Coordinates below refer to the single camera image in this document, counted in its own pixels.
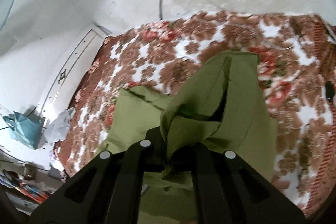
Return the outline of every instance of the metal screw head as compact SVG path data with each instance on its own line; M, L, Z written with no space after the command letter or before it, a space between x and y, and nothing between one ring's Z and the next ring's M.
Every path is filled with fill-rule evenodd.
M141 145L142 147L148 147L148 146L151 145L151 141L149 141L149 140L142 140L142 141L140 142L140 145Z
M226 151L225 157L227 157L228 159L234 159L236 157L236 153L234 153L233 151Z
M102 153L99 154L99 157L102 160L108 159L111 156L111 153L108 151L103 151Z

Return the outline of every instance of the blue plastic bag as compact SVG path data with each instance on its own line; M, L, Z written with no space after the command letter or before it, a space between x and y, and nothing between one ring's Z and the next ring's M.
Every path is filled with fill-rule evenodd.
M31 120L29 117L18 112L3 116L2 118L10 128L9 134L11 139L17 140L31 149L37 149L45 118Z

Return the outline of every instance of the red flower pattern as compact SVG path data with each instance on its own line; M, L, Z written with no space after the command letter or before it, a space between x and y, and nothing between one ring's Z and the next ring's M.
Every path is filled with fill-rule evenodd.
M168 27L168 25L169 25L169 23L170 23L169 21L153 22L153 23L149 24L149 27L166 30L167 27Z
M177 30L170 30L170 31L165 31L160 35L160 42L162 43L169 43L176 39L179 36L179 32Z
M279 107L288 98L292 84L281 81L272 87L271 95L268 97L268 105L271 107Z
M107 110L107 115L106 115L105 120L104 120L104 124L107 128L111 127L111 125L112 125L113 112L114 112L115 108L116 108L116 105L113 104Z
M153 40L155 40L158 37L158 33L157 32L153 32L151 30L144 30L142 32L142 39L145 42L151 42Z
M258 65L259 80L270 80L277 67L277 57L275 54L265 47L250 47L250 52L257 53L260 56Z

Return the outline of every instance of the green fabric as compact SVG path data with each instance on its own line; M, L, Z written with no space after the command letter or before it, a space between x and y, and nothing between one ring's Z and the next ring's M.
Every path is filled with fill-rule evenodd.
M233 150L266 179L272 178L276 121L258 85L259 56L225 51L185 82L161 115L167 159L196 142L222 153Z
M143 140L147 130L160 125L161 112L172 99L144 86L120 89L111 129L97 148L96 155L104 150L117 154Z
M121 89L112 127L96 153L125 151L160 125L168 159L177 149L202 142L213 151L235 151L271 180L277 125L258 86L257 65L257 54L229 50L208 60L176 96L143 86ZM144 179L160 187L192 187L190 176L169 169Z

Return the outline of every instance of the floral blanket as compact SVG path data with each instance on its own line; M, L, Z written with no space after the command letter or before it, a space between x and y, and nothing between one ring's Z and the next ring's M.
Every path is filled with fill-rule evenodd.
M55 153L70 176L92 159L113 122L121 86L176 94L218 52L256 52L259 85L278 121L272 183L309 216L336 182L336 111L325 94L325 82L336 83L336 48L328 30L318 15L220 11L107 37L73 98L72 128Z

